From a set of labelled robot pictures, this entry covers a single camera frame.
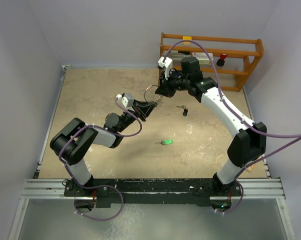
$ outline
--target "orange label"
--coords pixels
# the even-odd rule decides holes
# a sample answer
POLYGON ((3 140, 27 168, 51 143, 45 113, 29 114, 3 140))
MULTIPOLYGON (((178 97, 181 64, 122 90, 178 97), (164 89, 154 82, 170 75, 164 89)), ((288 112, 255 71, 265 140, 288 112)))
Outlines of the orange label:
MULTIPOLYGON (((191 36, 182 36, 182 39, 183 40, 191 40, 191 36)), ((191 44, 191 42, 184 41, 182 44, 185 45, 185 46, 189 46, 191 44)))

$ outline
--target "key ring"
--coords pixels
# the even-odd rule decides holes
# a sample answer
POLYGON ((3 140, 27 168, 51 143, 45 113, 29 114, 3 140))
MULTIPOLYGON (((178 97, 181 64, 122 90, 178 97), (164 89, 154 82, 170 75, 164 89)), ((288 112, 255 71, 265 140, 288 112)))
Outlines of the key ring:
POLYGON ((146 100, 146 93, 151 87, 159 87, 159 86, 158 85, 150 85, 149 87, 147 87, 144 92, 144 100, 148 103, 158 103, 158 101, 162 99, 162 95, 159 95, 159 97, 155 101, 147 101, 146 100))

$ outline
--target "red object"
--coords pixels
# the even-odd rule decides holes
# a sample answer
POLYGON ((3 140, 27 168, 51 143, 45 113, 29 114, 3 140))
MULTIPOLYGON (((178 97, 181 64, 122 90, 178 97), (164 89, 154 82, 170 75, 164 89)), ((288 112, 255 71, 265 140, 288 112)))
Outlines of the red object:
POLYGON ((221 60, 225 60, 226 57, 227 57, 227 54, 221 54, 221 55, 220 55, 220 59, 221 59, 221 60))

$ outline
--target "white wall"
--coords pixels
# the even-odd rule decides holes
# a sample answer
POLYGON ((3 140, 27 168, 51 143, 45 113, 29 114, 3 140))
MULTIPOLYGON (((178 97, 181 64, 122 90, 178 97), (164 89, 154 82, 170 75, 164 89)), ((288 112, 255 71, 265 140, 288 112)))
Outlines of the white wall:
POLYGON ((279 0, 29 0, 62 64, 152 66, 161 32, 257 38, 279 0))
MULTIPOLYGON (((301 133, 301 0, 281 0, 260 35, 265 55, 245 86, 257 121, 268 132, 301 133)), ((286 140, 267 140, 267 152, 286 140)), ((286 202, 301 239, 301 141, 268 159, 281 177, 286 202)))
POLYGON ((0 240, 36 170, 61 64, 26 0, 0 0, 0 240))

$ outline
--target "glass panel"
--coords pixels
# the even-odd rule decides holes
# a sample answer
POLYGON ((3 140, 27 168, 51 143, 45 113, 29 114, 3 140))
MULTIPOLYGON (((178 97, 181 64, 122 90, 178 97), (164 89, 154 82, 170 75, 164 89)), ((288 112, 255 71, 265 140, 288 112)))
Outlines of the glass panel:
MULTIPOLYGON (((119 209, 95 209, 109 217, 119 209)), ((276 200, 245 199, 222 216, 195 205, 126 204, 114 220, 97 222, 74 214, 73 200, 30 200, 20 240, 285 240, 276 200)))

